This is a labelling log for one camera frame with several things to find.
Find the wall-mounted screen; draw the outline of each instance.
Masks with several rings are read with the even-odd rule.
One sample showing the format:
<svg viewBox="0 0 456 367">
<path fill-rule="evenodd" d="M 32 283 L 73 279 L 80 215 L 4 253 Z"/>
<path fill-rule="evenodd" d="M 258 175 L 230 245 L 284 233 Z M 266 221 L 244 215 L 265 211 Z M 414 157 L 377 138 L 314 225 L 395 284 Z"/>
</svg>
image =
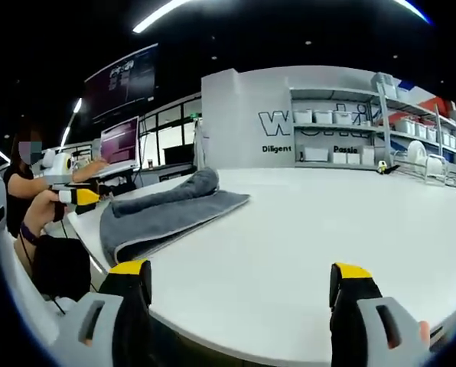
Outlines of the wall-mounted screen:
<svg viewBox="0 0 456 367">
<path fill-rule="evenodd" d="M 84 102 L 91 119 L 129 103 L 154 99 L 157 46 L 123 57 L 85 80 Z"/>
</svg>

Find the leg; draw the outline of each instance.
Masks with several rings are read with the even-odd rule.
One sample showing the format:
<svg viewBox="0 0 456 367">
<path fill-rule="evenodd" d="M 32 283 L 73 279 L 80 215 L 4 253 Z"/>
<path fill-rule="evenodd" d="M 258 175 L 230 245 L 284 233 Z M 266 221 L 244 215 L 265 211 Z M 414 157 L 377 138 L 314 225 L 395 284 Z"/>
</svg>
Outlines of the leg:
<svg viewBox="0 0 456 367">
<path fill-rule="evenodd" d="M 78 239 L 41 236 L 32 268 L 42 294 L 78 301 L 90 289 L 90 258 Z"/>
</svg>

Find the wristband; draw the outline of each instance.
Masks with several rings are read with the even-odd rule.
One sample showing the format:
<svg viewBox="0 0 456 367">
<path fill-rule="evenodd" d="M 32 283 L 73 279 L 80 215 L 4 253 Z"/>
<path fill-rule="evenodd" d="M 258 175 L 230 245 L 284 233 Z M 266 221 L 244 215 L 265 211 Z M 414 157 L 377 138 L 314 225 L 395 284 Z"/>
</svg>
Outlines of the wristband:
<svg viewBox="0 0 456 367">
<path fill-rule="evenodd" d="M 35 236 L 33 232 L 25 225 L 24 222 L 21 223 L 21 234 L 26 241 L 30 242 L 34 246 L 37 246 L 39 237 Z"/>
</svg>

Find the white tabletop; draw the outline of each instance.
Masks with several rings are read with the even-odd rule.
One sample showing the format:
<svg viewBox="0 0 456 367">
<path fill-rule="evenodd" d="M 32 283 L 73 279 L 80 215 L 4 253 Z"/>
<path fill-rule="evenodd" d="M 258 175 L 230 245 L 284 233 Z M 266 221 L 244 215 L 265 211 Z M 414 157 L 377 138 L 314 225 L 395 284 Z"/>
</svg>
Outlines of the white tabletop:
<svg viewBox="0 0 456 367">
<path fill-rule="evenodd" d="M 251 200 L 149 257 L 151 314 L 180 334 L 253 362 L 328 363 L 336 261 L 369 270 L 417 320 L 434 326 L 456 309 L 454 189 L 400 174 L 289 168 L 220 171 L 220 187 Z M 104 206 L 69 220 L 108 270 Z"/>
</svg>

